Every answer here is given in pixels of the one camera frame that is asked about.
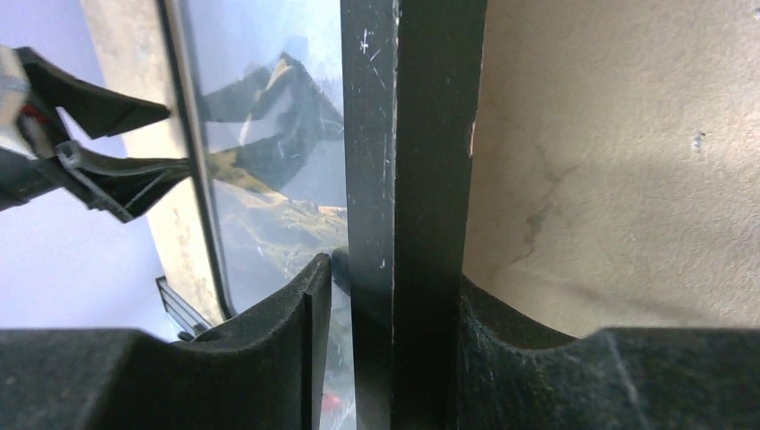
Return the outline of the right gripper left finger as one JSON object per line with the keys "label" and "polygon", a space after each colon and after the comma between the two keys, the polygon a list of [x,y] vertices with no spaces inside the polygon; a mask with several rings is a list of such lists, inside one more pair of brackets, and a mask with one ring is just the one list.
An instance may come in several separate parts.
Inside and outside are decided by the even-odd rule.
{"label": "right gripper left finger", "polygon": [[138,330],[1,334],[4,429],[316,429],[332,276],[286,286],[190,342]]}

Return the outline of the glossy photo print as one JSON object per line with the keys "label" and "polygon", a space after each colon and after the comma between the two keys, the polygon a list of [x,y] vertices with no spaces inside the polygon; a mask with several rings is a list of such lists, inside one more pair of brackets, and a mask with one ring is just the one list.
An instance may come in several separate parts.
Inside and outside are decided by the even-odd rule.
{"label": "glossy photo print", "polygon": [[348,243],[336,1],[171,1],[227,317]]}

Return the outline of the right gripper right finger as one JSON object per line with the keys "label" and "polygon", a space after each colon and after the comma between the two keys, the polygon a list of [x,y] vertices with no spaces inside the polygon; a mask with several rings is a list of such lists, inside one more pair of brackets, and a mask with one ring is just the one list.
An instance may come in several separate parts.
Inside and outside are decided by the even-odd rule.
{"label": "right gripper right finger", "polygon": [[461,429],[756,429],[759,333],[615,327],[576,339],[464,280]]}

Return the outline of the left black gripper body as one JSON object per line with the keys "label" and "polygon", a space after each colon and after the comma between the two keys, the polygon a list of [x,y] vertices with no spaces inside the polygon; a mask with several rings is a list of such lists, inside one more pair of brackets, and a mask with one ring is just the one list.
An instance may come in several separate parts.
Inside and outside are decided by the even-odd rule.
{"label": "left black gripper body", "polygon": [[81,202],[90,193],[56,155],[59,143],[72,140],[60,115],[48,117],[35,107],[1,109],[1,209],[21,207],[65,189]]}

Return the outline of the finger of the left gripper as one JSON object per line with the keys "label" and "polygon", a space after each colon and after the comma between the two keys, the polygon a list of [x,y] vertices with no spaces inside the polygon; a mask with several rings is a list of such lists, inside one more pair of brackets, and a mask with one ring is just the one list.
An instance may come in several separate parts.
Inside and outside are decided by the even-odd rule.
{"label": "finger of the left gripper", "polygon": [[62,108],[92,139],[114,136],[152,125],[170,116],[159,103],[134,98],[82,81],[50,63],[31,47],[17,47],[31,94],[40,102],[37,113]]}
{"label": "finger of the left gripper", "polygon": [[174,186],[190,177],[186,159],[114,158],[68,141],[55,147],[64,188],[90,210],[123,223],[143,216]]}

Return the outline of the black wooden picture frame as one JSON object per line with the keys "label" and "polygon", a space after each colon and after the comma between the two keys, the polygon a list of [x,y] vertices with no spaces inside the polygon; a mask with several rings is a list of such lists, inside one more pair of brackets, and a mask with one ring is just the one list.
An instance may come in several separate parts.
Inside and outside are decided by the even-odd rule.
{"label": "black wooden picture frame", "polygon": [[[211,256],[175,24],[157,4]],[[483,1],[336,1],[348,243],[332,260],[324,412],[343,429],[448,429],[459,287],[487,5]]]}

